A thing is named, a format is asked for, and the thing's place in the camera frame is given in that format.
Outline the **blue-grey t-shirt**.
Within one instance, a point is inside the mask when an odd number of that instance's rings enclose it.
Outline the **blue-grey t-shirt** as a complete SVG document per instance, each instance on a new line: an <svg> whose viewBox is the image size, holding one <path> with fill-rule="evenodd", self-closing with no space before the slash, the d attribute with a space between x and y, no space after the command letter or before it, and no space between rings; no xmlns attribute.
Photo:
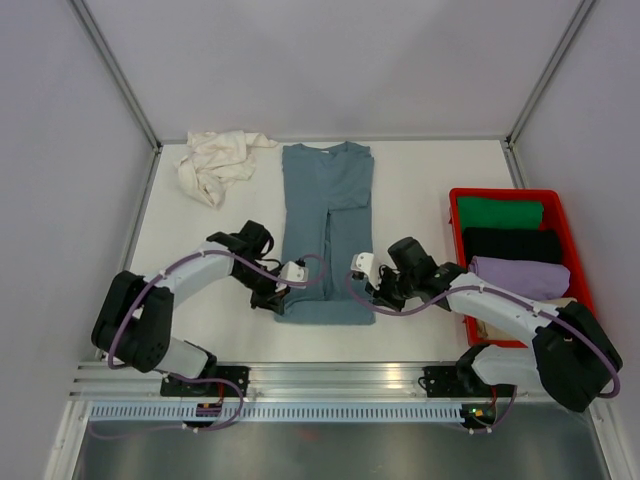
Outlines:
<svg viewBox="0 0 640 480"><path fill-rule="evenodd" d="M374 157L368 146L344 142L324 149L304 144L282 150L285 230L281 259L306 254L309 276L323 279L285 297L279 323L369 326L375 315L356 302L346 277L353 257L371 252Z"/></svg>

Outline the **cream white t-shirt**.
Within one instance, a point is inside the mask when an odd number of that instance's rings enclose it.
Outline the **cream white t-shirt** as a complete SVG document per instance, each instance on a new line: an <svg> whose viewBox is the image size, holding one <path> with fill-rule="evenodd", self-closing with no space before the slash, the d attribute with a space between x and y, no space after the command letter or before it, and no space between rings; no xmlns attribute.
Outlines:
<svg viewBox="0 0 640 480"><path fill-rule="evenodd" d="M234 130L189 132L186 145L189 152L175 164L178 186L192 199L217 209L231 186L251 179L255 152L278 143L263 133Z"/></svg>

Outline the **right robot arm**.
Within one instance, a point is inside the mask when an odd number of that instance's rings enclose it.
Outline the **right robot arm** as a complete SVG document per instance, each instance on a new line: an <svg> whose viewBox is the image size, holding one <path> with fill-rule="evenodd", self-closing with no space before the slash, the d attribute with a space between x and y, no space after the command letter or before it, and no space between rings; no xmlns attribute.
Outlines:
<svg viewBox="0 0 640 480"><path fill-rule="evenodd" d="M458 264L437 264L412 237L396 242L389 253L392 266L369 252L352 259L349 278L366 282L364 306L401 317L410 313L407 301L417 298L422 309L437 306L482 320L521 343L520 348L470 347L455 364L463 392L478 395L499 386L543 391L574 412L585 411L597 398L619 395L623 361L587 306L545 304L495 286Z"/></svg>

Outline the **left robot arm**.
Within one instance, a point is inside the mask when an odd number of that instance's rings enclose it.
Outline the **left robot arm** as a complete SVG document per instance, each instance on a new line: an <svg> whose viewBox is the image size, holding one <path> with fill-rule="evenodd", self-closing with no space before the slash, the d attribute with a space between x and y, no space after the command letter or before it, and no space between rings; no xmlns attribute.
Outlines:
<svg viewBox="0 0 640 480"><path fill-rule="evenodd" d="M206 286L231 277L251 292L250 307L280 314L289 287L277 285L283 266L259 264L274 246L261 224L247 221L237 233L217 232L187 257L156 274L124 270L109 287L91 333L92 344L141 373L159 371L183 377L195 395L206 396L218 384L215 356L172 336L173 312Z"/></svg>

